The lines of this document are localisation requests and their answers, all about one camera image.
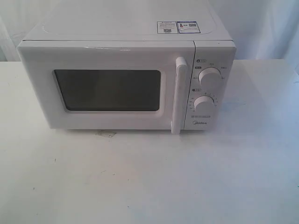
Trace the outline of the right blue label sticker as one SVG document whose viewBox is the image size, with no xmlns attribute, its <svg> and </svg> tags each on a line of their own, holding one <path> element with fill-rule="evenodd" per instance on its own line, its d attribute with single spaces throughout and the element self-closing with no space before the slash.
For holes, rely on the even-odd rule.
<svg viewBox="0 0 299 224">
<path fill-rule="evenodd" d="M 180 34 L 200 34 L 200 28 L 196 21 L 177 21 Z"/>
</svg>

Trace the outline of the upper white control knob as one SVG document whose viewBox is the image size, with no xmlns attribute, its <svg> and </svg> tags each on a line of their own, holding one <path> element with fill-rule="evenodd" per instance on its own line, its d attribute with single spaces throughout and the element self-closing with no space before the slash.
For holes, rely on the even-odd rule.
<svg viewBox="0 0 299 224">
<path fill-rule="evenodd" d="M 222 76 L 218 69 L 209 67 L 199 73 L 198 79 L 202 86 L 217 86 L 221 83 Z"/>
</svg>

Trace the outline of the left warning label sticker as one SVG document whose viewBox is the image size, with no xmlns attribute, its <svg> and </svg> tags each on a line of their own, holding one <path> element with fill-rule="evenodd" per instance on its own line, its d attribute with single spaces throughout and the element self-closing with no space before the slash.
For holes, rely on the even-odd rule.
<svg viewBox="0 0 299 224">
<path fill-rule="evenodd" d="M 178 34 L 178 27 L 176 21 L 158 21 L 158 34 Z"/>
</svg>

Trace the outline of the white microwave oven body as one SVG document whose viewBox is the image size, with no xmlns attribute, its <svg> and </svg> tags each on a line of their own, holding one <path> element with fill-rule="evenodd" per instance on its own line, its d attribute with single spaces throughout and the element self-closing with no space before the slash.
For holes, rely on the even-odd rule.
<svg viewBox="0 0 299 224">
<path fill-rule="evenodd" d="M 200 34 L 158 34 L 158 21 L 196 21 Z M 182 130 L 199 131 L 215 125 L 236 52 L 207 0 L 63 0 L 23 41 L 192 41 L 195 54 Z M 199 82 L 199 73 L 209 67 L 221 73 L 217 86 Z M 201 96 L 214 100 L 212 113 L 195 111 L 193 103 Z"/>
</svg>

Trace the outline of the white microwave door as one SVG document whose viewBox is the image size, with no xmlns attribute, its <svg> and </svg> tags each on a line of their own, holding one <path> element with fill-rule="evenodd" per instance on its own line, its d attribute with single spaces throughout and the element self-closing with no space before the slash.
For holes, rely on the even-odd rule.
<svg viewBox="0 0 299 224">
<path fill-rule="evenodd" d="M 51 128 L 183 129 L 192 41 L 23 41 L 17 49 Z"/>
</svg>

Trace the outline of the lower white control knob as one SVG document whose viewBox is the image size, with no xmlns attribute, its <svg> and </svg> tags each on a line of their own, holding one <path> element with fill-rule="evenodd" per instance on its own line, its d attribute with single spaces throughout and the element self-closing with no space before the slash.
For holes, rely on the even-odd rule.
<svg viewBox="0 0 299 224">
<path fill-rule="evenodd" d="M 194 109 L 199 114 L 210 114 L 214 111 L 214 100 L 209 96 L 201 96 L 194 101 Z"/>
</svg>

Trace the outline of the white control knob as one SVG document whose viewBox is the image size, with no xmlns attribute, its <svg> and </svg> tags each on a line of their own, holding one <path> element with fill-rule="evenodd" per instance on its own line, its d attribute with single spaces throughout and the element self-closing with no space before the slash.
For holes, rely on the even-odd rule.
<svg viewBox="0 0 299 224">
<path fill-rule="evenodd" d="M 217 86 L 221 83 L 222 76 L 218 69 L 209 67 L 199 73 L 198 79 L 202 86 Z"/>
<path fill-rule="evenodd" d="M 194 101 L 194 109 L 199 114 L 210 114 L 214 111 L 214 100 L 209 96 L 201 96 Z"/>
</svg>

